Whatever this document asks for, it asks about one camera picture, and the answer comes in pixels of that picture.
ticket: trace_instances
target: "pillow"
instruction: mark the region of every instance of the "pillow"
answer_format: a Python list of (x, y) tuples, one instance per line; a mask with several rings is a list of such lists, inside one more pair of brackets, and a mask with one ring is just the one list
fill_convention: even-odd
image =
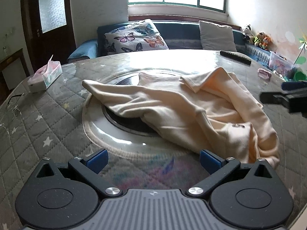
[(224, 50), (236, 52), (232, 27), (212, 22), (199, 21), (201, 45), (205, 50)]
[(168, 49), (164, 39), (150, 19), (119, 27), (104, 35), (108, 55)]

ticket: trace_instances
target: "blue sofa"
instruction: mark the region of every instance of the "blue sofa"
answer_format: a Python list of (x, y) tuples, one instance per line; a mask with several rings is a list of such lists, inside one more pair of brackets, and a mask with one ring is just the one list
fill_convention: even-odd
[[(104, 34), (131, 23), (133, 22), (98, 27), (98, 39), (91, 39), (82, 43), (69, 56), (67, 62), (72, 63), (79, 60), (106, 56)], [(169, 49), (202, 49), (198, 23), (182, 21), (153, 21), (153, 23), (159, 30)], [(250, 56), (263, 65), (267, 65), (270, 52), (257, 48), (254, 45), (245, 44), (243, 33), (238, 30), (232, 31), (238, 52)]]

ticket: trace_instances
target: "gray tablecloth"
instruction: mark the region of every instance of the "gray tablecloth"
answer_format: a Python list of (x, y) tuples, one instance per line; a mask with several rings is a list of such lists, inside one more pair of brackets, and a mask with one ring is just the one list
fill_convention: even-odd
[[(12, 94), (26, 93), (12, 113), (7, 102), (0, 107), (0, 227), (21, 227), (14, 202), (27, 178), (45, 156), (55, 162), (66, 162), (74, 156), (88, 156), (99, 148), (92, 144), (82, 127), (82, 107), (89, 95), (81, 82), (92, 79), (107, 82), (120, 75), (140, 70), (163, 69), (182, 73), (208, 72), (215, 66), (233, 71), (258, 99), (261, 91), (280, 88), (274, 76), (265, 82), (257, 76), (261, 66), (246, 66), (221, 57), (215, 51), (159, 50), (124, 53), (64, 65), (63, 74), (44, 92), (29, 93), (24, 80)], [(307, 202), (307, 121), (301, 115), (290, 115), (278, 105), (266, 105), (280, 139), (281, 162), (277, 173), (294, 198), (290, 223)], [(109, 164), (100, 173), (122, 189), (187, 189), (208, 176), (200, 166), (199, 156), (189, 153), (176, 159), (131, 161), (110, 155)]]

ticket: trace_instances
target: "butterfly pillow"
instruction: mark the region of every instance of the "butterfly pillow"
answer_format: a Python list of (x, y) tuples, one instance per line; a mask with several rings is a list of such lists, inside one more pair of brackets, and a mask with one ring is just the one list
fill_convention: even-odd
[(119, 27), (105, 35), (108, 55), (148, 50), (168, 49), (150, 19)]

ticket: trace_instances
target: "window frame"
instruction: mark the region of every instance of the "window frame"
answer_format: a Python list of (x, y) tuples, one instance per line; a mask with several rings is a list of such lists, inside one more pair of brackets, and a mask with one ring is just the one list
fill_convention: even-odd
[(199, 7), (199, 8), (204, 8), (208, 10), (213, 10), (221, 13), (226, 13), (226, 2), (227, 0), (224, 0), (224, 5), (223, 5), (223, 10), (221, 9), (216, 9), (213, 7), (206, 7), (206, 6), (201, 6), (199, 5), (200, 0), (197, 0), (197, 5), (192, 5), (192, 4), (185, 4), (185, 3), (170, 3), (170, 2), (165, 2), (164, 0), (162, 2), (129, 2), (128, 5), (134, 5), (134, 4), (165, 4), (165, 5), (181, 5), (181, 6), (187, 6), (187, 7)]

